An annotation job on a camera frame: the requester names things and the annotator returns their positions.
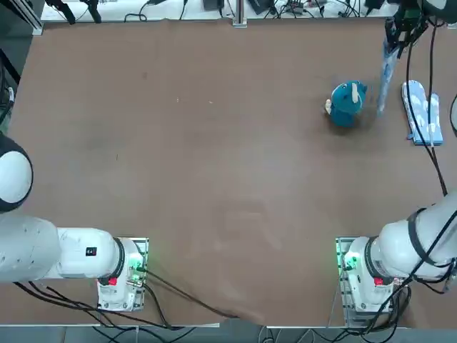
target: plush toy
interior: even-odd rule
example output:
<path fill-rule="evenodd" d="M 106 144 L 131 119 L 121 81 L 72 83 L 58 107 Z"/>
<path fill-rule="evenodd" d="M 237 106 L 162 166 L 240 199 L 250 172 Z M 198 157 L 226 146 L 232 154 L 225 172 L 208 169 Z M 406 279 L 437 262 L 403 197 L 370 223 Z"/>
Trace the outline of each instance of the plush toy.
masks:
<path fill-rule="evenodd" d="M 348 81 L 336 87 L 331 100 L 326 101 L 326 112 L 335 125 L 352 127 L 357 114 L 362 110 L 367 86 L 360 81 Z"/>

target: red label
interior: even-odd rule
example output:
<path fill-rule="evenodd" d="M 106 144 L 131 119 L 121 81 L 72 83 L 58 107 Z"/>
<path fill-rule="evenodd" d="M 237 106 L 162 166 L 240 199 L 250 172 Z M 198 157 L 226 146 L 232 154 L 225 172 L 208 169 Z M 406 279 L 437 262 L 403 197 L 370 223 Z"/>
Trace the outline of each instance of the red label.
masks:
<path fill-rule="evenodd" d="M 382 278 L 380 278 L 380 277 L 375 277 L 375 278 L 374 278 L 374 284 L 375 284 L 376 286 L 382 286 L 383 283 L 384 283 L 384 282 L 383 282 Z"/>

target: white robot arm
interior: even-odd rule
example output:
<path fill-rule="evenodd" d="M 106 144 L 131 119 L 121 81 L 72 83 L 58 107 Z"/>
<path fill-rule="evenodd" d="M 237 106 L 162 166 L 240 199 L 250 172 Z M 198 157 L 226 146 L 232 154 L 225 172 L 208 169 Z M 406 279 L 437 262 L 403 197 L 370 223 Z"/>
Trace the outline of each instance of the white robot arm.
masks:
<path fill-rule="evenodd" d="M 418 263 L 425 263 L 415 275 L 425 280 L 440 279 L 455 266 L 457 219 L 426 256 L 438 233 L 457 209 L 457 193 L 421 209 L 409 218 L 387 224 L 378 237 L 359 237 L 344 257 L 348 281 L 357 312 L 377 312 L 393 291 L 394 279 L 404 279 Z"/>
<path fill-rule="evenodd" d="M 99 306 L 143 308 L 147 239 L 112 237 L 93 228 L 56 228 L 10 212 L 27 198 L 33 169 L 26 152 L 0 134 L 0 282 L 97 279 Z"/>

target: brown table surface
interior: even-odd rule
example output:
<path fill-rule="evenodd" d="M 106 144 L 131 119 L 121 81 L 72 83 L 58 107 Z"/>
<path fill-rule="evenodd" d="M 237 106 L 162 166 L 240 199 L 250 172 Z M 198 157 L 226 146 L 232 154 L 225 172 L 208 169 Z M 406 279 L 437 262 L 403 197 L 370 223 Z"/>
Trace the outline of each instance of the brown table surface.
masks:
<path fill-rule="evenodd" d="M 425 151 L 406 140 L 406 55 L 382 117 L 374 100 L 353 130 L 335 130 L 323 115 L 341 81 L 360 79 L 376 93 L 383 37 L 382 20 L 49 26 L 32 42 L 11 124 L 36 177 L 21 210 L 61 227 L 149 237 L 150 267 L 244 319 L 325 326 L 335 238 L 378 234 L 440 198 Z M 428 33 L 413 51 L 411 75 L 424 85 L 429 41 Z M 456 33 L 440 30 L 437 151 L 450 189 L 455 56 Z M 96 301 L 91 280 L 53 284 Z M 221 320 L 157 292 L 173 323 Z M 1 293 L 1 323 L 92 323 L 11 285 Z M 455 290 L 416 286 L 403 324 L 456 328 L 456 307 Z M 158 321 L 150 299 L 136 315 Z M 342 324 L 338 301 L 332 325 Z"/>

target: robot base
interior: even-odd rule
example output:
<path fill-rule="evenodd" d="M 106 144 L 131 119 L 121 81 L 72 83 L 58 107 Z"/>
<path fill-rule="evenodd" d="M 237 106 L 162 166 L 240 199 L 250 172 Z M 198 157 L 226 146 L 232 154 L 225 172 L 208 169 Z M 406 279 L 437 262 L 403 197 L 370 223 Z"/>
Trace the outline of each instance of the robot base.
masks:
<path fill-rule="evenodd" d="M 380 289 L 375 288 L 375 281 L 366 270 L 363 260 L 366 243 L 362 240 L 363 238 L 365 237 L 336 238 L 338 286 L 341 293 L 344 319 L 348 327 L 364 327 L 365 323 L 375 316 L 381 304 L 393 290 L 392 284 Z M 391 305 L 383 310 L 384 313 L 390 311 L 392 311 Z"/>
<path fill-rule="evenodd" d="M 108 280 L 108 284 L 97 281 L 98 306 L 109 311 L 139 311 L 144 307 L 146 273 L 136 268 L 147 269 L 149 239 L 119 237 L 119 240 L 125 251 L 122 272 L 117 279 Z"/>

